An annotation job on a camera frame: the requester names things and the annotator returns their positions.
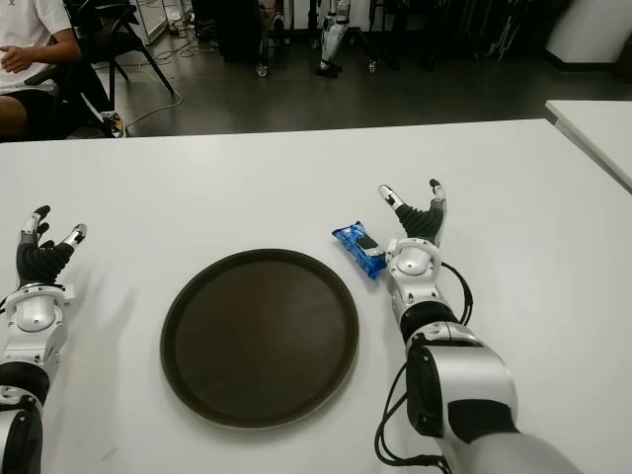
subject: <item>humanoid robot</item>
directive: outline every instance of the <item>humanoid robot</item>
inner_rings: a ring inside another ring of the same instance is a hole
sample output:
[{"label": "humanoid robot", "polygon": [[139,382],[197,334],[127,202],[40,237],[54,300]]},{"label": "humanoid robot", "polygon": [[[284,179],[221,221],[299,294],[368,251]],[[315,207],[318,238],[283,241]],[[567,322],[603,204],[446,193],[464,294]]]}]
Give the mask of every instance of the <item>humanoid robot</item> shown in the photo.
[{"label": "humanoid robot", "polygon": [[352,0],[329,0],[329,11],[323,21],[322,54],[316,69],[319,76],[334,79],[343,72],[343,68],[334,63],[334,58],[349,27],[351,7]]}]

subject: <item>black equipment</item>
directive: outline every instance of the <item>black equipment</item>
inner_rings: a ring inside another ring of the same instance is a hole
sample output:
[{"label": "black equipment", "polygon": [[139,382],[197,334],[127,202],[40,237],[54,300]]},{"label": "black equipment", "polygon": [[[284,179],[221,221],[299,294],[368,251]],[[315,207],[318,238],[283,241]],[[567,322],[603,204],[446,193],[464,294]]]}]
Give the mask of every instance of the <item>black equipment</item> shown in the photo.
[{"label": "black equipment", "polygon": [[612,75],[624,82],[632,82],[632,35],[623,45],[619,58],[614,64]]}]

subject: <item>blue wrapper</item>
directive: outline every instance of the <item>blue wrapper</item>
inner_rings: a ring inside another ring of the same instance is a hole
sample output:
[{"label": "blue wrapper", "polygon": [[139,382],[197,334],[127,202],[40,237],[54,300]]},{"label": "blue wrapper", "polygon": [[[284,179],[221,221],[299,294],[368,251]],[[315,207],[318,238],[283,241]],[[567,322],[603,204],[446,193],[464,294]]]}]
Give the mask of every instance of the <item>blue wrapper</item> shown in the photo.
[{"label": "blue wrapper", "polygon": [[335,230],[332,235],[347,247],[369,277],[376,279],[386,268],[384,249],[370,238],[360,221],[344,229]]}]

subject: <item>floor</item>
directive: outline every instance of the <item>floor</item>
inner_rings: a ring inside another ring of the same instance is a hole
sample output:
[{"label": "floor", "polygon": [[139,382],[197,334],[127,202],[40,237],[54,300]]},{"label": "floor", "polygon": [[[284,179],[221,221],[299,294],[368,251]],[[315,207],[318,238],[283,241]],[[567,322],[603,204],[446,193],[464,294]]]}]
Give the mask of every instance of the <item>floor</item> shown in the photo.
[{"label": "floor", "polygon": [[[189,39],[165,34],[152,47],[157,55]],[[605,73],[561,73],[539,57],[441,61],[424,71],[413,54],[402,69],[380,65],[367,71],[361,47],[346,43],[335,80],[314,75],[319,51],[306,45],[275,48],[270,76],[259,78],[248,64],[224,63],[215,50],[190,57],[173,55],[162,66],[183,102],[129,128],[131,136],[249,133],[325,128],[412,125],[460,121],[550,118],[549,99],[632,100],[632,85]],[[116,109],[126,123],[173,104],[168,91],[139,71],[140,54],[129,64],[129,82],[117,77]],[[143,67],[151,72],[150,67]],[[107,83],[107,70],[99,71]]]}]

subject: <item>cable on floor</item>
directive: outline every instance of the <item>cable on floor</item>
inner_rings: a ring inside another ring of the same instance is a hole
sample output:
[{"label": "cable on floor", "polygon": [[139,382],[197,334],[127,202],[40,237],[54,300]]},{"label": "cable on floor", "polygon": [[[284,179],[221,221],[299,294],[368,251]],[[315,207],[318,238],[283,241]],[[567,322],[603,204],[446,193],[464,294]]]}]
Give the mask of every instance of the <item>cable on floor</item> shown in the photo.
[{"label": "cable on floor", "polygon": [[[159,79],[155,78],[152,74],[150,74],[149,72],[145,71],[142,66],[144,64],[140,63],[138,64],[138,70],[140,72],[142,72],[143,74],[145,74],[147,77],[149,77],[152,81],[154,81],[157,84],[163,85],[162,81],[160,81]],[[138,118],[135,118],[134,120],[132,120],[130,123],[127,124],[127,126],[125,127],[126,130],[129,130],[129,128],[132,125],[135,125],[137,123],[139,123],[141,120],[145,120],[150,116],[153,116],[154,114],[156,114],[157,112],[161,112],[161,111],[166,111],[167,109],[174,109],[175,107],[179,106],[184,100],[182,98],[182,95],[180,94],[180,92],[178,92],[178,90],[176,88],[174,88],[174,94],[176,95],[176,97],[178,97],[178,102],[175,104],[170,104],[168,106],[163,106],[163,107],[159,107],[157,109],[154,109],[153,111],[148,112],[147,114],[144,114]]]}]

